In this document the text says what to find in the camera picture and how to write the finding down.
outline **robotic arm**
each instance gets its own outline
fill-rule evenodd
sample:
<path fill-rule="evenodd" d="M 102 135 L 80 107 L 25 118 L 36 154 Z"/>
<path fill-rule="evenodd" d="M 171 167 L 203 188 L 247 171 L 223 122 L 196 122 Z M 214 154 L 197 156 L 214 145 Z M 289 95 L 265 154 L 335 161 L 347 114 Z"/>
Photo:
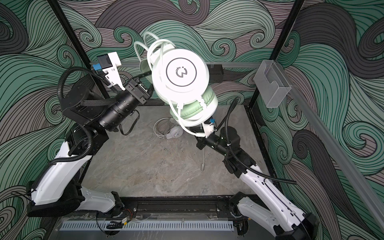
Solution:
<path fill-rule="evenodd" d="M 147 35 L 154 36 L 152 33 L 144 35 L 144 39 Z M 119 126 L 123 133 L 120 123 L 125 117 L 132 115 L 140 103 L 145 104 L 156 90 L 158 96 L 170 104 L 170 113 L 180 126 L 196 137 L 196 146 L 203 149 L 208 145 L 222 154 L 227 170 L 245 182 L 268 207 L 265 209 L 257 205 L 239 192 L 231 199 L 234 217 L 252 218 L 276 239 L 313 239 L 317 233 L 316 217 L 312 213 L 305 214 L 291 203 L 272 184 L 271 179 L 294 182 L 263 174 L 256 162 L 240 148 L 240 137 L 236 130 L 228 126 L 228 119 L 237 99 L 219 125 L 225 121 L 225 127 L 221 129 L 219 136 L 215 134 L 212 124 L 205 123 L 216 110 L 217 97 L 208 86 L 209 73 L 201 58 L 191 51 L 176 49 L 169 40 L 157 38 L 149 48 L 143 43 L 134 44 L 135 49 L 137 45 L 146 47 L 147 60 L 142 61 L 138 55 L 140 69 L 151 71 L 135 76 L 123 84 L 117 71 L 121 62 L 116 52 L 98 56 L 100 65 L 94 66 L 95 70 L 102 69 L 106 73 L 103 81 L 108 83 L 108 87 L 116 84 L 122 89 L 113 98 L 103 99 L 85 86 L 73 88 L 67 96 L 63 96 L 66 77 L 73 71 L 89 73 L 87 69 L 70 68 L 60 78 L 58 98 L 62 112 L 77 124 L 66 135 L 56 158 L 34 182 L 27 185 L 31 196 L 27 206 L 28 216 L 60 217 L 76 210 L 97 210 L 111 217 L 120 216 L 123 203 L 117 192 L 91 191 L 75 183 L 72 178 L 108 140 L 106 130 L 117 132 Z M 149 88 L 140 81 L 145 76 L 152 79 Z M 201 124 L 203 129 L 194 127 Z"/>

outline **green ear cushion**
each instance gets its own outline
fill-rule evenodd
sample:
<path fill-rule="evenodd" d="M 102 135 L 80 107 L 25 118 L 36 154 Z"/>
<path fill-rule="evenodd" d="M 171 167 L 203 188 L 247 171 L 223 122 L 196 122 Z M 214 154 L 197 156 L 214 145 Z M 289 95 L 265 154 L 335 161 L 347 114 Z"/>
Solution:
<path fill-rule="evenodd" d="M 205 90 L 205 92 L 203 93 L 202 97 L 204 99 L 205 104 L 209 105 L 212 102 L 212 100 L 215 98 L 215 93 L 212 90 L 212 88 L 210 86 L 208 86 L 207 89 Z M 198 114 L 202 110 L 203 110 L 203 107 L 200 105 L 200 103 L 198 101 L 194 101 L 193 103 L 184 105 L 183 109 L 181 110 L 180 116 L 183 119 L 188 119 L 188 118 Z M 177 120 L 177 117 L 173 113 L 172 109 L 170 109 L 170 114 L 172 115 L 172 117 L 174 119 Z"/>
<path fill-rule="evenodd" d="M 146 73 L 148 71 L 150 71 L 151 69 L 149 68 L 148 66 L 148 61 L 147 59 L 143 59 L 141 62 L 140 62 L 140 72 L 141 73 Z M 150 83 L 153 83 L 152 82 L 152 75 L 149 75 L 149 76 L 146 76 L 147 80 L 150 82 Z"/>

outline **wallpaper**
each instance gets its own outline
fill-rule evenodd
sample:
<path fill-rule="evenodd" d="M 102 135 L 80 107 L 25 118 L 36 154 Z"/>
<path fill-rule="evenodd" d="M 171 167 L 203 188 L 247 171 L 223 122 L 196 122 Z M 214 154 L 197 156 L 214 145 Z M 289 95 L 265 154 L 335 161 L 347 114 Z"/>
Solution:
<path fill-rule="evenodd" d="M 384 2 L 327 0 L 299 13 L 280 62 L 384 200 Z M 384 239 L 316 131 L 288 96 L 255 117 L 284 194 L 321 220 L 318 240 Z"/>
<path fill-rule="evenodd" d="M 321 0 L 311 0 L 312 5 Z M 191 50 L 205 61 L 261 62 L 270 57 L 294 0 L 60 0 L 91 61 L 116 51 L 138 61 L 132 42 L 145 31 Z M 142 56 L 146 51 L 140 47 Z M 257 69 L 227 68 L 224 82 L 210 84 L 219 104 L 234 97 L 248 104 Z M 138 68 L 119 68 L 127 80 Z M 147 105 L 164 105 L 156 93 Z"/>
<path fill-rule="evenodd" d="M 25 184 L 59 150 L 72 121 L 63 117 L 57 82 L 83 66 L 46 0 L 0 3 L 0 238 L 48 237 L 52 218 L 28 218 Z M 82 77 L 69 76 L 65 91 Z"/>

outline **logo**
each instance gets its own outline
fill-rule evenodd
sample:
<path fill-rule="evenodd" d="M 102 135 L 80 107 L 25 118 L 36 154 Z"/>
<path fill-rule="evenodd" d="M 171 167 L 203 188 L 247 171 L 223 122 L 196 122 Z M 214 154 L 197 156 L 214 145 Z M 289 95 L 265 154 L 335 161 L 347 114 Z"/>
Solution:
<path fill-rule="evenodd" d="M 179 69 L 181 69 L 181 67 L 178 67 L 176 68 L 176 75 L 179 77 L 179 78 L 182 78 L 184 75 L 187 75 L 187 69 L 182 67 L 184 69 L 184 72 L 181 72 L 181 75 L 179 74 Z"/>

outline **white headphones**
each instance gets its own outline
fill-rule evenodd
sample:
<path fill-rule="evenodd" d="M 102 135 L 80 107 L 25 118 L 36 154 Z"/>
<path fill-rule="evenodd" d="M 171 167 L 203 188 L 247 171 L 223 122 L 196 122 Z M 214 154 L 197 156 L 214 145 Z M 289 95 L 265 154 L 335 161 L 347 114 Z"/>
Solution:
<path fill-rule="evenodd" d="M 150 47 L 146 41 L 148 35 L 156 39 Z M 186 127 L 203 123 L 212 116 L 218 104 L 217 97 L 208 86 L 209 71 L 206 63 L 196 53 L 176 48 L 171 41 L 159 39 L 151 32 L 145 32 L 143 40 L 144 44 L 134 42 L 134 49 L 140 62 L 142 59 L 137 45 L 147 50 L 146 60 L 152 71 L 157 95 L 170 105 L 171 114 L 187 133 L 205 137 L 204 133 L 193 133 Z"/>

